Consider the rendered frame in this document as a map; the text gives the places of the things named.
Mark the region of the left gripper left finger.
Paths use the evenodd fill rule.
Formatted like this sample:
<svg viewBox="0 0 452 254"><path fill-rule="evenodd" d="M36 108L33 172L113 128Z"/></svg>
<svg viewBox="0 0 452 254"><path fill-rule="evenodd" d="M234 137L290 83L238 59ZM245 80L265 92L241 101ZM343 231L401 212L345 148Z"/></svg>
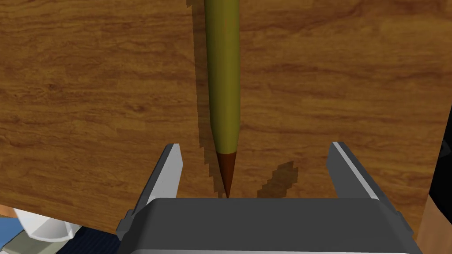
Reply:
<svg viewBox="0 0 452 254"><path fill-rule="evenodd" d="M177 143L166 145L132 214L136 215L153 199L175 198L182 168L183 161L180 145Z"/></svg>

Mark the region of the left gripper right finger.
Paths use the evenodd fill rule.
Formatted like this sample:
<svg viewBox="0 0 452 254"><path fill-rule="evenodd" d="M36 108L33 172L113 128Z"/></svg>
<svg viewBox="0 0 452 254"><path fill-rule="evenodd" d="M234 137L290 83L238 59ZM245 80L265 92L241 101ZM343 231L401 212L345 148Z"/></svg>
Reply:
<svg viewBox="0 0 452 254"><path fill-rule="evenodd" d="M373 198L396 209L344 142L329 146L326 167L339 198Z"/></svg>

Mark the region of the brown wooden table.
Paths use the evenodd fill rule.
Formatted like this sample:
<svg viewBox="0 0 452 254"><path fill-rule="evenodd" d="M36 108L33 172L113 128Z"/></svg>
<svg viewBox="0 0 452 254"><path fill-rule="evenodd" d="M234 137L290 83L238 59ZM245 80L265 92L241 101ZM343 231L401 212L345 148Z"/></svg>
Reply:
<svg viewBox="0 0 452 254"><path fill-rule="evenodd" d="M418 229L452 105L452 0L240 0L233 198L332 198L345 142ZM114 232L167 143L219 198L203 0L0 0L0 203Z"/></svg>

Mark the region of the olive green pencil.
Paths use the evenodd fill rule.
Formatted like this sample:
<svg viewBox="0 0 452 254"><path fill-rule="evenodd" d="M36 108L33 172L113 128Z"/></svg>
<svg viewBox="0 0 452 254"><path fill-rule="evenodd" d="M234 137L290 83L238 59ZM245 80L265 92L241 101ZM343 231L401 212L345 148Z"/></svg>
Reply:
<svg viewBox="0 0 452 254"><path fill-rule="evenodd" d="M210 125L226 196L241 124L240 1L204 0Z"/></svg>

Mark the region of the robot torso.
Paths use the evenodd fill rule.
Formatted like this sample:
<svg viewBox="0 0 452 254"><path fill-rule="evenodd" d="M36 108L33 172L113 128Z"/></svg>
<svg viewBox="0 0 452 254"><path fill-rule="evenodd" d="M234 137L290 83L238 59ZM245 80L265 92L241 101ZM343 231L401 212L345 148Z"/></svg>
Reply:
<svg viewBox="0 0 452 254"><path fill-rule="evenodd" d="M35 240L63 242L74 238L81 225L14 209L24 231Z"/></svg>

